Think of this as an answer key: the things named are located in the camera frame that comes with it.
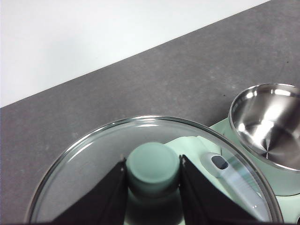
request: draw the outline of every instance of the metal bowl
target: metal bowl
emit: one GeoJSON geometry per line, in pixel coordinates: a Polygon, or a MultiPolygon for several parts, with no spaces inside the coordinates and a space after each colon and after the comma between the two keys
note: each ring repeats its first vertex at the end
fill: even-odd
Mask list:
{"type": "Polygon", "coordinates": [[[251,154],[300,173],[300,89],[287,84],[250,87],[232,102],[229,122],[251,154]]]}

